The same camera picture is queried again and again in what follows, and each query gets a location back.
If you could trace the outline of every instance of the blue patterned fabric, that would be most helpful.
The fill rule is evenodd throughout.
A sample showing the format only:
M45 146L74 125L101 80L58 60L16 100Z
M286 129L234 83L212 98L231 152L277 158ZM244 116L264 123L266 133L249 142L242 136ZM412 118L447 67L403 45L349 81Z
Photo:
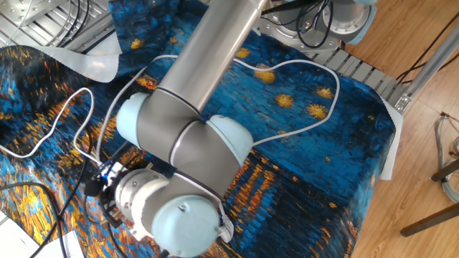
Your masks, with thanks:
M90 131L96 138L106 108L119 89L155 56L179 54L206 9L198 1L112 1L110 10L123 54L117 78L108 84L84 78L34 49L0 49L0 144L19 153L30 150L49 130L59 103L80 87L91 87L95 92ZM238 57L254 66L306 59L300 52L254 33L242 47ZM134 92L153 92L173 63L173 59L162 59L151 64L122 100ZM350 78L340 77L340 83L329 121L255 147L224 197L224 207L235 223L234 239L229 244L216 243L203 257L351 256L395 128L371 88ZM288 64L271 73L232 64L202 119L215 114L228 116L260 140L323 119L335 94L335 79L310 64ZM71 115L61 119L58 132L34 157L22 161L0 156L2 183L40 181L51 185L63 203L81 169L82 158L72 149L71 139L88 107L87 95L74 102ZM103 145L106 156L124 141L115 131L114 118L109 125ZM81 138L87 147L87 136ZM138 164L151 161L162 173L174 171L147 153L133 147L130 151L139 153ZM31 205L21 211L12 200L31 196L23 191L8 194L8 200L2 198L3 210L37 241L43 239L46 228L29 229L25 221L19 221L19 214L25 212L30 221L36 216L43 224L50 223L52 216L40 211L46 201L38 199L38 209ZM81 201L79 192L67 213L65 230L77 230L88 257L111 257L116 250L101 240L108 232L81 217ZM97 214L95 206L91 201L92 215ZM156 257L154 242L138 243L125 230L128 226L116 234L129 257Z

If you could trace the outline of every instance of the white paper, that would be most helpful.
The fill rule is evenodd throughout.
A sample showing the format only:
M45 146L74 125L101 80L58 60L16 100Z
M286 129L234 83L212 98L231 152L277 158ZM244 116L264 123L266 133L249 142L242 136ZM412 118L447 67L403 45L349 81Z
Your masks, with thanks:
M28 258L37 248L38 244L11 219L0 225L1 257Z
M78 242L77 234L75 231L63 236L65 252L67 258L85 258L81 251L80 243ZM43 250L36 256L36 258L61 258L62 250L60 249L59 239L47 244Z
M392 121L395 125L395 136L392 144L389 147L389 152L386 157L386 163L381 172L379 179L382 180L391 180L392 171L394 170L395 156L399 148L400 136L402 134L402 125L403 125L403 116L397 112L386 100L381 98L382 102L386 105L387 112L389 113Z
M63 236L68 258L85 258L75 231ZM0 211L0 257L28 258L39 245L18 224ZM37 258L61 258L59 239L47 244Z

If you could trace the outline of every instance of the metal frame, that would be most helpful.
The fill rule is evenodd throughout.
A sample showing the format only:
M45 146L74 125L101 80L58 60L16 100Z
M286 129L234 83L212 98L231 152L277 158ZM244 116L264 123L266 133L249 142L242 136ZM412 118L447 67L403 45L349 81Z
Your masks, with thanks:
M72 1L70 20L65 26L65 30L60 35L62 39L70 29L77 14L77 0ZM80 2L80 13L85 13L87 4L85 0ZM23 44L31 46L46 45L62 28L69 13L68 1L43 14L28 25L20 28L14 35L10 44ZM82 26L84 15L80 15L77 20L76 28ZM0 46L2 46L16 29L16 22L9 19L8 15L0 11ZM108 0L90 0L89 16L80 35L76 37L65 48L76 52L86 52L95 43L115 31L108 8Z

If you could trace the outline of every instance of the cable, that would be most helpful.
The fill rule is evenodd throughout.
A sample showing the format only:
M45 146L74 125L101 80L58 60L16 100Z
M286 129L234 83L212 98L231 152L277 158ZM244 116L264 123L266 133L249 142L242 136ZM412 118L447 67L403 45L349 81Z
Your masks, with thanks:
M441 141L441 131L443 127L443 121L448 118L452 118L453 120L458 121L457 119L445 113L442 113L442 115L435 121L435 136L437 139L437 149L438 149L438 165L440 169L444 168L445 166L448 166L453 161L456 161L455 159L453 159L445 164L443 160L443 146L442 146L442 141ZM459 192L453 187L453 185L451 185L450 177L451 177L451 174L447 175L445 180L443 181L442 183L443 191L445 192L445 194L448 196L448 198L451 201L457 204L459 203Z
M277 12L277 11L289 11L289 10L301 8L301 7L304 7L304 6L307 6L307 5L316 4L317 2L320 2L320 1L295 0L295 1L291 1L289 3L281 4L279 6L273 7L273 8L268 9L268 10L264 10L264 11L262 11L261 14L262 15L266 15L266 14L271 14L271 13Z
M443 33L445 33L446 29L448 29L448 27L459 17L459 12L448 22L448 24L446 24L445 27L443 27L442 31L437 35L437 37L432 41L432 43L430 43L430 46L421 54L421 56L416 60L416 62L406 71L404 72L403 74L404 75L400 75L399 77L401 77L400 80L398 80L398 83L397 84L400 84L401 82L403 82L403 80L406 78L406 76L412 72L413 70L415 70L415 67L417 65L417 63L421 62L422 58L424 58L424 56L429 52L429 50L433 47L433 45L439 40L439 38L443 35Z
M60 216L57 212L57 205L56 203L54 202L54 199L51 198L51 195L52 195L52 192L49 188L47 188L46 186L40 184L40 183L13 183L13 184L10 184L8 186L1 186L0 187L0 190L5 190L5 189L9 189L9 188L15 188L15 187L20 187L20 186L36 186L36 187L39 187L43 192L44 194L46 195L46 197L49 199L49 202L51 203L51 209L52 209L52 212L55 214L55 224L57 224L57 228L59 229L59 231L57 232L58 235L59 235L59 241L60 241L60 246L61 246L61 250L62 250L62 255L64 258L67 258L67 253L65 251L65 247L64 247L64 241L62 239L62 227L60 225ZM41 249L35 251L35 253L33 253L33 255L31 256L31 258L35 257L35 255L38 254L38 252L40 251Z
M153 59L153 61L151 61L151 63L157 61L157 60L160 60L160 59L163 59L163 58L177 58L178 56L177 55L172 55L172 54L165 54L165 55L161 55L161 56L158 56L158 57L155 57ZM328 119L330 119L331 117L331 114L333 113L333 109L335 108L335 104L336 104L336 101L338 100L338 96L339 96L339 90L340 90L340 83L339 83L339 78L338 76L336 75L336 73L329 69L328 67L325 67L323 65L320 65L320 64L317 64L315 62L312 62L312 61L308 61L308 60L302 60L302 59L296 59L296 60L289 60L289 61L285 61L285 62L281 62L280 64L277 64L273 67L270 67L270 68L266 68L266 69L263 69L263 68L258 68L258 67L253 67L249 64L246 64L244 63L243 61L239 60L239 59L233 59L234 62L237 62L251 70L254 70L254 71L259 71L259 72L269 72L269 71L272 71L272 70L275 70L279 67L282 67L284 65L288 65L288 64L293 64L293 63L304 63L304 64L310 64L310 65L314 65L314 66L317 66L317 67L320 67L322 69L324 69L325 71L327 72L330 72L335 80L336 80L336 94L335 94L335 98L333 99L333 102L331 103L331 107L330 107L330 111L328 112L328 115L326 116L325 119L313 124L313 125L310 125L308 127L305 127L303 129L300 129L300 130L295 130L293 132L289 132L289 133L284 133L282 135L275 135L275 136L272 136L272 137L269 137L269 138L266 138L266 139L263 139L263 140L259 140L258 142L254 143L253 145L254 146L257 146L261 143L265 143L265 142L268 142L270 140L275 140L275 139L279 139L279 138L284 138L284 137L287 137L287 136L290 136L290 135L295 135L295 134L298 134L298 133L302 133L302 132L305 132L307 130L310 130L312 128L315 128L321 124L323 124L324 122L326 122ZM142 68L132 79L130 82L128 82L128 84L126 84L121 90L120 92L116 95L115 99L112 101L112 104L110 105L110 107L108 108L108 111L107 111L107 115L105 116L105 120L104 120L104 123L103 123L103 126L102 128L100 129L100 134L99 134L99 138L98 138L98 145L97 145L97 148L95 150L95 154L96 154L96 158L99 159L100 157L100 147L102 145L102 140L103 140L103 135L105 133L105 130L107 128L107 124L108 124L108 121L110 119L110 116L111 116L111 113L113 111L113 108L115 107L117 101L120 99L121 95L132 85L132 83L137 80L137 78L141 75L141 73L143 71L145 71L147 67L144 67Z
M72 13L72 0L69 0L69 14L67 15L67 18L66 18L66 20L65 20L65 22L64 22L64 25L62 25L62 28L59 30L59 32L58 32L58 33L57 33L48 43L45 44L45 47L48 47L49 45L51 45L51 44L59 37L59 35L61 35L61 34L64 32L65 26L67 26L67 23L68 23L69 20L70 20L70 14L71 14L71 13Z
M89 148L88 148L88 153L90 153L92 150L93 150L93 137L91 136L91 133L88 129L86 129L86 133L87 133L87 136L89 138ZM72 191L72 193L69 195L69 198L67 199L67 201L64 203L64 206L62 207L62 209L60 210L59 212L59 217L62 218L62 216L64 215L65 213L65 210L67 209L67 207L70 205L70 202L73 200L73 197L75 197L75 194L77 193L78 191L78 187L80 186L80 184L82 183L82 178L86 172L86 169L87 169L87 165L89 164L89 159L86 158L85 159L85 162L83 164L83 167L81 169L81 172L80 172L80 176L78 177L78 180L77 180L77 183ZM35 251L35 253L33 253L33 255L31 256L32 257L35 257L42 249L43 247L46 245L46 243L49 241L49 239L51 239L51 236L54 234L54 231L56 229L56 226L57 226L57 223L55 222L53 225L52 225L52 228L51 230L49 231L47 237L45 238L45 240L42 242L42 244L40 244L39 248Z
M94 221L87 214L87 196L85 196L85 200L83 201L83 216L85 216L85 219L87 219L93 225L99 225L101 223L101 221L99 221L99 222Z
M301 30L300 30L300 19L299 19L300 16L298 16L298 19L296 20L296 34L298 35L298 38L301 41L301 43L303 43L303 45L309 47L310 49L318 49L319 47L322 47L322 45L327 40L328 34L330 33L331 22L333 21L333 1L325 0L323 2L322 7L319 9L318 13L316 14L315 19L318 18L318 14L320 14L327 5L330 5L330 19L328 20L328 25L327 25L327 30L325 31L325 35L323 36L322 41L317 45L311 46L308 43L306 43L306 41L304 41L304 38L301 35Z
M320 65L320 64L317 64L315 62L312 62L312 61L308 61L308 60L301 60L301 59L297 59L297 60L290 60L290 61L285 61L285 62L281 62L280 64L276 65L276 66L273 66L271 68L266 68L266 69L262 69L262 68L257 68L257 67L253 67L251 65L248 65L248 64L245 64L243 61L241 60L238 60L238 59L234 59L235 62L238 62L240 63L241 65L244 65L245 67L247 68L250 68L252 70L255 70L255 71L259 71L259 72L269 72L269 71L272 71L274 69L277 69L283 65L288 65L288 64L292 64L292 63L304 63L304 64L310 64L310 65L315 65L317 67L320 67L322 69L324 69L325 71L327 72L330 72L331 75L334 76L335 80L336 80L336 94L335 94L335 98L333 99L333 102L331 103L331 107L330 107L330 111L328 112L328 115L325 117L325 119L313 124L313 125L309 125L308 127L305 127L303 129L300 129L300 130L295 130L293 132L289 132L289 133L284 133L284 134L281 134L281 135L275 135L275 136L272 136L272 137L269 137L269 138L266 138L266 139L263 139L263 140L259 140L258 142L256 143L253 143L253 146L257 146L261 143L266 143L270 140L275 140L275 139L279 139L279 138L284 138L284 137L287 137L287 136L290 136L290 135L295 135L295 134L298 134L298 133L302 133L302 132L305 132L307 130L310 130L312 128L315 128L323 123L325 123L328 119L330 119L331 117L331 114L333 113L333 109L335 108L335 104L336 104L336 101L338 100L338 96L339 96L339 90L340 90L340 83L339 83L339 78L338 76L336 75L336 73L329 69L328 67L324 67L323 65Z
M35 152L38 150L38 148L41 146L41 144L43 144L43 142L45 142L49 137L51 137L51 135L53 134L53 132L55 131L56 129L56 126L57 126L57 123L59 122L59 119L61 117L61 115L63 114L63 112L65 111L65 109L67 108L67 106L69 105L70 101L76 97L77 95L79 95L81 92L83 91L86 91L86 92L89 92L90 96L91 96L91 108L89 110L89 113L87 114L87 117L86 117L86 120L85 122L83 122L83 124L80 126L80 129L78 129L77 133L75 134L75 137L73 138L73 145L75 147L75 149L77 151L79 151L83 156L85 156L86 158L89 158L90 160L96 162L99 166L102 164L97 158L94 158L92 157L91 155L83 152L82 150L80 150L80 148L78 148L77 146L77 139L78 139L78 136L80 135L81 131L86 127L87 123L89 123L89 120L91 119L91 116L93 115L93 111L94 111L94 95L93 93L86 87L83 87L81 89L79 89L77 92L73 93L68 99L67 101L65 102L64 106L62 107L61 111L59 112L59 114L57 115L57 117L55 118L55 121L54 123L52 124L52 127L51 127L51 130L48 132L48 134L46 134L45 137L43 137L41 140L39 140L39 142L35 145L35 147L32 149L32 151L30 151L29 154L26 154L26 155L19 155L19 154L16 154L10 150L8 150L7 148L5 148L4 146L0 145L0 150L3 150L5 151L6 153L8 153L9 155L13 156L13 157L16 157L16 158L29 158L31 157L32 155L35 154Z
M60 47L65 47L65 46L67 46L70 42L72 42L72 41L75 39L75 37L78 36L78 34L81 32L83 26L86 24L86 21L87 21L87 17L88 17L88 16L89 16L89 0L86 0L86 14L85 14L85 18L83 19L83 21L82 21L82 23L81 23L81 25L80 25L80 28L78 28L77 32L75 32L75 33L73 34L73 36L72 36L69 40L67 40L67 41L66 41L62 46L60 46Z
M116 242L115 236L113 235L112 226L110 225L110 223L108 223L107 229L108 229L108 233L110 233L110 238L112 239L112 242L115 248L118 250L118 252L121 254L123 258L128 258L128 256L123 252L123 250L121 250L120 246Z
M72 23L72 26L70 27L69 31L65 34L65 36L62 38L62 41L64 39L68 38L70 33L72 33L72 30L75 28L75 26L78 23L78 17L80 17L80 5L81 5L81 0L78 0L78 6L77 6L77 16L75 17L75 20Z
M308 9L304 14L301 15L302 18L303 18L306 14L308 14L310 11L312 11L314 8L316 8L317 6L318 6L318 4L314 4L313 6L310 6L309 9ZM298 19L298 17L296 17L296 19L294 19L293 21L289 21L289 22L283 24L282 22L275 22L275 21L273 21L273 20L271 20L271 19L269 19L269 18L267 18L267 17L263 17L263 16L262 16L262 17L260 17L260 18L261 18L261 19L265 19L265 20L267 20L268 22L270 22L270 23L272 23L272 24L275 24L275 25L278 25L278 26L284 26L284 27L287 26L287 25L289 25L289 24L292 24L293 22L296 22L296 20Z
M13 39L14 35L16 34L16 32L19 30L19 28L22 27L22 24L24 23L24 21L26 20L27 18L27 15L29 14L29 11L32 7L32 2L33 0L30 0L30 3L29 3L29 6L27 7L27 11L26 11L26 14L24 15L24 18L22 18L22 21L21 23L16 27L16 29L14 30L13 34L8 38L8 40L5 42L5 44L3 45L4 47L8 45L8 43Z
M160 60L160 59L163 59L163 58L177 58L178 56L177 55L172 55L172 54L164 54L164 55L161 55L161 56L158 56L158 57L155 57L153 59L153 61L151 61L151 63L157 61L157 60ZM103 135L105 133L105 130L107 129L107 125L108 125L108 121L110 120L110 115L112 114L113 112L113 108L115 108L115 105L116 103L118 102L118 100L120 99L121 95L133 84L133 82L135 82L137 80L137 78L141 75L141 73L143 71L145 71L145 69L148 67L145 66L144 68L142 68L140 71L138 71L138 73L131 79L131 81L128 82L128 84L126 84L123 89L120 90L120 92L116 95L115 99L112 101L112 104L110 105L110 107L108 108L108 111L107 111L107 115L105 116L105 119L103 121L103 125L102 125L102 128L100 129L100 134L99 134L99 138L98 138L98 144L96 146L96 149L95 149L95 158L97 160L100 160L100 148L102 146L102 141L103 141Z
M459 57L459 53L457 53L453 58L451 58L451 59L448 60L444 65L442 65L442 66L440 67L440 69L438 70L438 72L441 71L441 70L443 70L444 68L446 68L446 67L447 67L448 65L450 65L452 62L454 62L458 57ZM412 69L412 71L414 71L414 70L416 70L416 69L419 69L419 68L421 68L421 67L424 67L425 64L427 64L427 62L424 62L424 63L422 63L422 64L420 64L420 65L414 67L414 68ZM405 74L407 74L407 73L408 73L408 71L406 71L406 72L402 73L401 75L399 75L399 77L397 78L397 80L398 80L402 75L405 75ZM413 80L404 81L404 82L402 82L402 84L410 83L410 82L412 82L412 81L413 81Z

